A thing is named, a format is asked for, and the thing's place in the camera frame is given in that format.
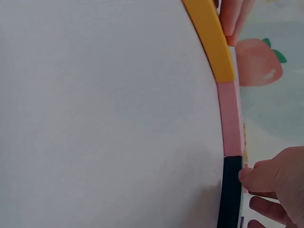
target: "hand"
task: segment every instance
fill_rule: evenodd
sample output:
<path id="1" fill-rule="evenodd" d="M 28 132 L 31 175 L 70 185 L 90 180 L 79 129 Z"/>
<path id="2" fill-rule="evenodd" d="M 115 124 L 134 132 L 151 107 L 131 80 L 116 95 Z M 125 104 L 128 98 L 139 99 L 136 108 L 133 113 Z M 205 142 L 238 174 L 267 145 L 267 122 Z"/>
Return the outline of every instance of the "hand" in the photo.
<path id="1" fill-rule="evenodd" d="M 257 162 L 253 169 L 242 169 L 239 180 L 255 195 L 251 209 L 287 228 L 304 228 L 304 147 L 287 148 L 271 160 Z M 264 228 L 255 220 L 248 227 Z"/>
<path id="2" fill-rule="evenodd" d="M 219 20 L 227 43 L 235 46 L 256 0 L 222 0 Z"/>

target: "yellow strip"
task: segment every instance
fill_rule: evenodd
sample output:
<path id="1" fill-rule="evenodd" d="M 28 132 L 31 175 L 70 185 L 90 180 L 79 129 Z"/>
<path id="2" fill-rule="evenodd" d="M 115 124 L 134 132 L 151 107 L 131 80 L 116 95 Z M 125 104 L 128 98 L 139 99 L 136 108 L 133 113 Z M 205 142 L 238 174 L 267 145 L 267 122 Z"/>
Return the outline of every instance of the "yellow strip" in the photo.
<path id="1" fill-rule="evenodd" d="M 247 150 L 247 140 L 246 140 L 246 126 L 244 124 L 244 139 L 245 139 L 245 148 L 243 152 L 243 163 L 248 163 L 248 150 Z"/>
<path id="2" fill-rule="evenodd" d="M 215 80 L 232 82 L 235 72 L 213 0 L 182 0 L 210 62 Z"/>

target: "black strip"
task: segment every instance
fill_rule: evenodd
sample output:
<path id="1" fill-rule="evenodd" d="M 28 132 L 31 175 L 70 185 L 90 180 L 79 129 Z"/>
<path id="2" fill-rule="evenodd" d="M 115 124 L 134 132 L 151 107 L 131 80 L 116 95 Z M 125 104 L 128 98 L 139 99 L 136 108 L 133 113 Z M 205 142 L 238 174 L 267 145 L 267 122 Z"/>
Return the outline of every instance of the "black strip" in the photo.
<path id="1" fill-rule="evenodd" d="M 238 228 L 242 185 L 238 172 L 242 169 L 241 156 L 224 158 L 222 195 L 217 228 Z"/>

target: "curved edge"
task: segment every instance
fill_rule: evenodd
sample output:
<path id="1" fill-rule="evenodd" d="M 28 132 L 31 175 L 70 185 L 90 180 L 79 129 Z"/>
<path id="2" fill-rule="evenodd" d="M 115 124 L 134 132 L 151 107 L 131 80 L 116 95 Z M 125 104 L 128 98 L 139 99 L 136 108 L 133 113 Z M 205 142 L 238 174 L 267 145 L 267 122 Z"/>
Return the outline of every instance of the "curved edge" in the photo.
<path id="1" fill-rule="evenodd" d="M 217 86 L 224 155 L 225 157 L 241 156 L 245 148 L 245 139 L 237 80 L 228 83 L 218 83 Z"/>
<path id="2" fill-rule="evenodd" d="M 217 228 L 238 228 L 242 201 L 242 184 L 238 172 L 242 169 L 242 156 L 224 159 L 222 194 Z"/>
<path id="3" fill-rule="evenodd" d="M 235 80 L 231 52 L 213 0 L 182 0 L 210 62 L 216 82 Z"/>

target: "pink plastic piece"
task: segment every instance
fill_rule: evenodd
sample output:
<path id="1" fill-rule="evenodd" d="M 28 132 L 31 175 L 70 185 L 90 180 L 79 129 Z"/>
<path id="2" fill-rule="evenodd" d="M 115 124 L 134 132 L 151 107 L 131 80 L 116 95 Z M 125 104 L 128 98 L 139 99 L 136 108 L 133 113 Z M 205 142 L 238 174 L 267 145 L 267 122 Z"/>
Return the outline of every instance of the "pink plastic piece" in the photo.
<path id="1" fill-rule="evenodd" d="M 224 156 L 241 156 L 245 142 L 237 80 L 228 83 L 218 83 L 217 86 L 222 120 Z"/>

